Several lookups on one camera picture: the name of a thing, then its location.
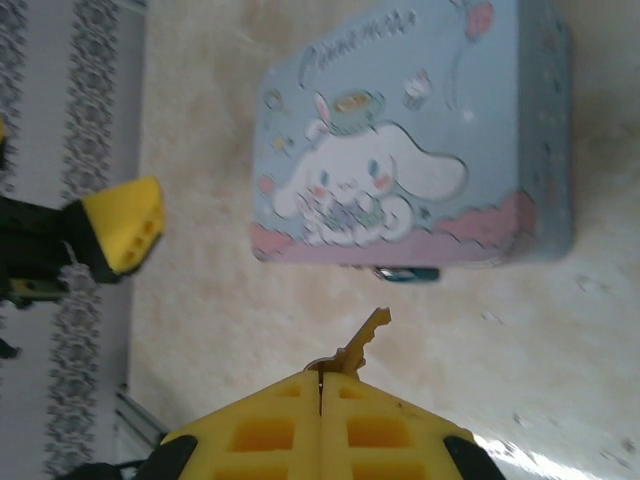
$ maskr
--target gray patterned border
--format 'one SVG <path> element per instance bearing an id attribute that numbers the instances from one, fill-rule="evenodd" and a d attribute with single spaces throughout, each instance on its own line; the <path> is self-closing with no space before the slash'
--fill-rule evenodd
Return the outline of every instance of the gray patterned border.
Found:
<path id="1" fill-rule="evenodd" d="M 15 141 L 20 135 L 16 120 L 20 118 L 22 102 L 27 31 L 27 3 L 24 0 L 0 0 L 0 114 L 2 114 L 10 139 L 6 150 L 6 169 L 0 170 L 0 192 L 11 193 L 15 175 Z"/>
<path id="2" fill-rule="evenodd" d="M 77 0 L 71 38 L 63 198 L 107 186 L 116 64 L 118 7 L 113 0 Z M 99 287 L 86 267 L 63 272 L 70 293 L 52 336 L 49 422 L 44 473 L 60 475 L 92 460 L 102 312 Z"/>

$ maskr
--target gold key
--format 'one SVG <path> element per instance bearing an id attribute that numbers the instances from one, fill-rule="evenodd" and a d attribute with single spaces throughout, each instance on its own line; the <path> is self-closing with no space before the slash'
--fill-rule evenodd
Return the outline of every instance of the gold key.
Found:
<path id="1" fill-rule="evenodd" d="M 344 348 L 339 348 L 333 357 L 320 358 L 311 362 L 305 370 L 335 372 L 358 378 L 358 370 L 364 367 L 364 346 L 375 337 L 375 330 L 381 325 L 391 322 L 388 308 L 379 308 L 369 317 L 358 333 Z"/>

